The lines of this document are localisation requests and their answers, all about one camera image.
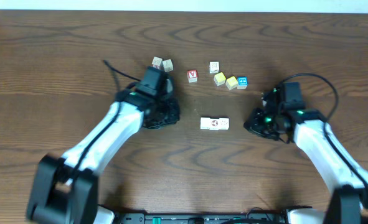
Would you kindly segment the white block table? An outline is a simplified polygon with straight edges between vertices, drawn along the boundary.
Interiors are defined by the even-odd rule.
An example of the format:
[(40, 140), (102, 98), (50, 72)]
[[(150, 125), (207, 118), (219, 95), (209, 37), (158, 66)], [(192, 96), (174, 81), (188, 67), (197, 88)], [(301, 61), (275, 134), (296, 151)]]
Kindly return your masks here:
[(210, 118), (201, 117), (200, 128), (201, 129), (209, 129), (210, 128)]

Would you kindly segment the white block violin picture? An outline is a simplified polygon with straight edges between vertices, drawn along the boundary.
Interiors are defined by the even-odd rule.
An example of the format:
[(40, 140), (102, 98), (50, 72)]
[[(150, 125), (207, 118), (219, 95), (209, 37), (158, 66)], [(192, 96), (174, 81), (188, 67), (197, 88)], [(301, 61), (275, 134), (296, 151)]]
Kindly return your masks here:
[(209, 123), (209, 129), (210, 130), (219, 130), (220, 129), (219, 124), (220, 124), (220, 119), (211, 118), (210, 123)]

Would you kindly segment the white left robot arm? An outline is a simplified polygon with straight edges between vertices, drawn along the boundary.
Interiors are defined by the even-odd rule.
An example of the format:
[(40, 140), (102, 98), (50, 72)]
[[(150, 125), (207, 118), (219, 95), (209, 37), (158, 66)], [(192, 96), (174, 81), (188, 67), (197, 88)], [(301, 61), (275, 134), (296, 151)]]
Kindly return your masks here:
[(113, 223), (115, 213), (98, 204), (98, 180), (120, 147), (141, 128), (179, 121), (172, 95), (123, 90), (106, 116), (60, 158), (44, 156), (35, 174), (26, 218), (36, 223)]

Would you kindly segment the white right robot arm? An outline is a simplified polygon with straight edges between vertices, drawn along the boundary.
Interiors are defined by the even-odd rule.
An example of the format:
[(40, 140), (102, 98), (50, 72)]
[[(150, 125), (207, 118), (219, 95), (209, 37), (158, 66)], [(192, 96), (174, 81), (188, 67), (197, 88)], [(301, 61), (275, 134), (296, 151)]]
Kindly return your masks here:
[(275, 141), (286, 134), (309, 157), (331, 193), (326, 212), (292, 209), (288, 223), (368, 223), (368, 171), (346, 151), (318, 110), (272, 113), (256, 108), (243, 126)]

